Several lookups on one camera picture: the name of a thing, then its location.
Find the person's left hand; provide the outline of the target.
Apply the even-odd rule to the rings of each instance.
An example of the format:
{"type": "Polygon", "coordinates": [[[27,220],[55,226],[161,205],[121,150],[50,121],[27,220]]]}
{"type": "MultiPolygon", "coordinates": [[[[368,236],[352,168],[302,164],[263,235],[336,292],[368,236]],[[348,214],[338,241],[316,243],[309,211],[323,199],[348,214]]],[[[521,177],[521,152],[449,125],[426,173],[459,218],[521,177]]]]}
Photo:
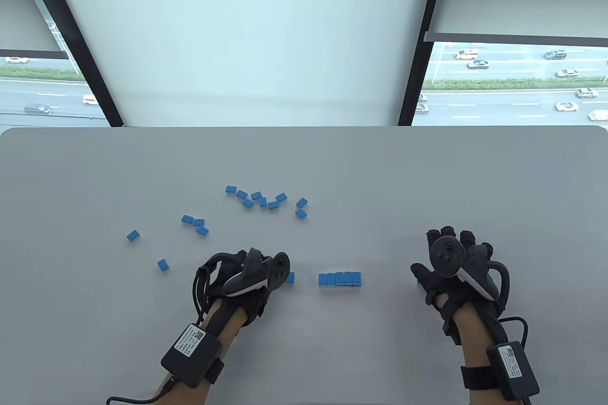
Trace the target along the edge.
{"type": "Polygon", "coordinates": [[[271,293],[267,285],[271,260],[254,247],[212,256],[197,269],[192,285],[196,322],[201,323],[218,300],[245,310],[245,325],[261,316],[271,293]]]}

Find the person's right hand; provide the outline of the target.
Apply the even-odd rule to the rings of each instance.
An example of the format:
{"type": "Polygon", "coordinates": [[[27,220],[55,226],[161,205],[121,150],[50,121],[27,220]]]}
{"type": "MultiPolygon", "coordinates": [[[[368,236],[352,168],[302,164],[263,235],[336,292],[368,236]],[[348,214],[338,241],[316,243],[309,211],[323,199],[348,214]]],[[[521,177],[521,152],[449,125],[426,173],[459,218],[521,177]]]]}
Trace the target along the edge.
{"type": "MultiPolygon", "coordinates": [[[[462,253],[465,258],[465,268],[473,271],[470,276],[478,284],[484,282],[486,289],[493,286],[494,282],[489,277],[484,279],[481,277],[482,272],[488,271],[488,263],[494,253],[492,244],[487,242],[477,244],[473,232],[465,230],[460,233],[460,240],[453,243],[452,250],[462,253]]],[[[445,335],[450,336],[456,346],[462,344],[462,339],[454,321],[454,315],[467,303],[473,305],[495,344],[508,341],[506,332],[499,322],[499,317],[506,307],[504,292],[499,292],[499,300],[494,301],[484,297],[469,282],[463,282],[456,277],[443,277],[438,274],[437,270],[430,271],[423,264],[414,263],[410,269],[427,292],[426,303],[432,305],[441,314],[444,320],[445,335]]]]}

